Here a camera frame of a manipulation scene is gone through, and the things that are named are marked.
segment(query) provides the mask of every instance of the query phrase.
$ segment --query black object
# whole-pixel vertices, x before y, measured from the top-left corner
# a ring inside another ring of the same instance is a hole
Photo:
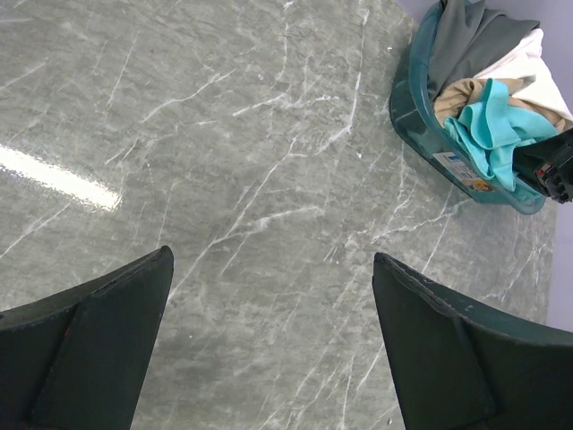
[[[559,203],[573,200],[573,129],[516,148],[513,168],[534,189]]]
[[[172,277],[163,247],[0,314],[0,429],[129,429]]]
[[[573,428],[573,333],[493,309],[385,254],[372,284],[407,430]]]

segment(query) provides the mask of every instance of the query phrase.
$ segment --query label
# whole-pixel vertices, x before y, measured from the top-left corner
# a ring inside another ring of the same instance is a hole
[[[491,193],[495,191],[453,152],[440,152],[433,154],[433,157],[471,191],[478,193]]]

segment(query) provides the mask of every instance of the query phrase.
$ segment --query marble floor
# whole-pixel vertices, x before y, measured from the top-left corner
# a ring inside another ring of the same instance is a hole
[[[170,245],[133,429],[403,428],[374,253],[542,322],[555,219],[394,134],[414,32],[391,0],[4,0],[0,308]]]

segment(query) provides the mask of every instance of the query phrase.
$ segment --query teal laundry basket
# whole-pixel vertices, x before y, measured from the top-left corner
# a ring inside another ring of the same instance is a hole
[[[480,177],[434,115],[428,94],[428,64],[441,14],[439,4],[426,14],[412,46],[402,58],[390,96],[392,124],[408,145],[477,202],[507,204],[525,215],[537,213],[545,204],[543,195],[517,178],[518,183],[535,195],[520,201],[495,179],[488,181]]]

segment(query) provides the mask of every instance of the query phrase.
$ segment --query clothing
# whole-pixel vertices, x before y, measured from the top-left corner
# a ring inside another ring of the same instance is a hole
[[[542,115],[510,106],[504,83],[489,79],[480,101],[464,107],[458,119],[448,118],[445,129],[482,177],[495,178],[520,201],[538,195],[516,183],[513,151],[553,137],[557,130]]]
[[[428,93],[435,100],[453,82],[469,78],[503,58],[539,21],[517,21],[502,11],[485,8],[485,1],[442,0],[428,67]]]
[[[519,79],[499,79],[496,81],[504,83],[508,87],[509,95],[511,96],[522,91],[527,86],[532,85],[535,82],[535,78],[528,76]],[[444,122],[449,117],[457,118],[466,105],[471,105],[479,101],[482,97],[485,83],[485,79],[462,79],[448,86],[433,104],[436,118],[440,124],[444,125]],[[559,133],[570,128],[569,121],[546,107],[537,106],[514,97],[509,97],[509,105],[515,108],[533,110],[543,115],[552,123]]]
[[[476,79],[506,79],[535,76],[535,82],[513,94],[513,97],[547,108],[565,118],[571,127],[573,116],[552,78],[549,67],[541,58],[543,31],[531,31],[515,49],[500,61],[479,72]]]

